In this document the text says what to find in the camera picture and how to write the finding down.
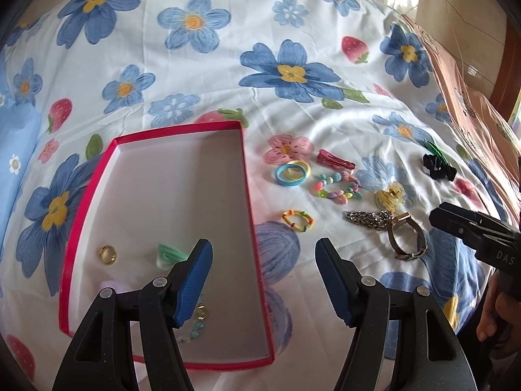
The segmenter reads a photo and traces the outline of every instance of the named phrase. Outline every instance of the blue hair tie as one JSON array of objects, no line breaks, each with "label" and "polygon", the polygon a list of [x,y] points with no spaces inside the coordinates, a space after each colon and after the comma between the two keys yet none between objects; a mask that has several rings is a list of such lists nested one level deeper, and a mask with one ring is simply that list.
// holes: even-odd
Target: blue hair tie
[{"label": "blue hair tie", "polygon": [[[285,170],[287,170],[287,169],[297,169],[297,170],[299,170],[302,173],[302,177],[297,179],[297,180],[295,180],[295,181],[291,181],[291,180],[288,181],[286,179],[283,179],[282,173]],[[277,168],[277,170],[275,171],[275,180],[277,180],[278,185],[282,185],[282,186],[297,186],[297,185],[300,185],[300,184],[304,183],[304,181],[306,180],[306,169],[304,169],[301,165],[294,165],[294,164],[279,166]]]}]

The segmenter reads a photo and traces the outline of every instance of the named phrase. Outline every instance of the pink hair clip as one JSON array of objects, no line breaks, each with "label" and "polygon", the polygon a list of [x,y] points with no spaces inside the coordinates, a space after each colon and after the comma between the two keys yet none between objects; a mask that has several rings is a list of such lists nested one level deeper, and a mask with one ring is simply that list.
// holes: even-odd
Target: pink hair clip
[{"label": "pink hair clip", "polygon": [[334,170],[345,169],[348,170],[350,173],[355,168],[355,163],[348,162],[347,160],[342,160],[324,149],[318,152],[317,163],[323,166],[331,167]]}]

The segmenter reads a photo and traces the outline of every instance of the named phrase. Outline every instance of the silver chain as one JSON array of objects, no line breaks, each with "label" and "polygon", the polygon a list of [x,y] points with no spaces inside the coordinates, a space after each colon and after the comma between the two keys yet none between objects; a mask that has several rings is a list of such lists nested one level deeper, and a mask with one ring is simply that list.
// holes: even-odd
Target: silver chain
[{"label": "silver chain", "polygon": [[352,224],[361,224],[377,231],[385,231],[387,225],[392,221],[393,215],[388,210],[378,213],[368,211],[345,211],[344,220]]}]

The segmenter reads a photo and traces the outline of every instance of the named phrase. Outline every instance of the finger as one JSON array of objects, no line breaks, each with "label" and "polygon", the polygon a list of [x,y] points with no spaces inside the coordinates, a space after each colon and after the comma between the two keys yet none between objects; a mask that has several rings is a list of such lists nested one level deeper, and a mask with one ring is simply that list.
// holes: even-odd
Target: finger
[{"label": "finger", "polygon": [[491,337],[496,333],[496,321],[492,313],[498,297],[498,287],[498,274],[494,274],[489,281],[489,289],[486,292],[483,312],[481,312],[481,319],[476,328],[476,334],[480,341],[485,341],[487,337]]},{"label": "finger", "polygon": [[514,326],[521,327],[521,302],[505,292],[496,299],[496,311],[503,319]]}]

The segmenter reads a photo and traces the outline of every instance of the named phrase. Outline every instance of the blue gripper pad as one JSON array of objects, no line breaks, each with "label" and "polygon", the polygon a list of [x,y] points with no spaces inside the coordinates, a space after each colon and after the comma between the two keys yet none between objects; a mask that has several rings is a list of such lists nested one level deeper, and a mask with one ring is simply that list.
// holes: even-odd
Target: blue gripper pad
[{"label": "blue gripper pad", "polygon": [[[202,244],[201,251],[190,266],[189,271],[186,274],[186,279],[177,294],[177,307],[174,312],[174,323],[178,328],[183,326],[184,322],[192,317],[199,296],[201,295],[204,282],[206,281],[208,272],[212,267],[212,261],[214,258],[212,245],[209,241],[199,240],[195,246],[196,249],[199,244]],[[191,258],[189,257],[186,262],[181,263],[189,263],[190,260]]]},{"label": "blue gripper pad", "polygon": [[322,240],[317,241],[315,245],[315,260],[335,313],[337,313],[337,316],[342,319],[346,325],[349,325],[351,321],[353,321],[353,314],[349,307],[347,288]]}]

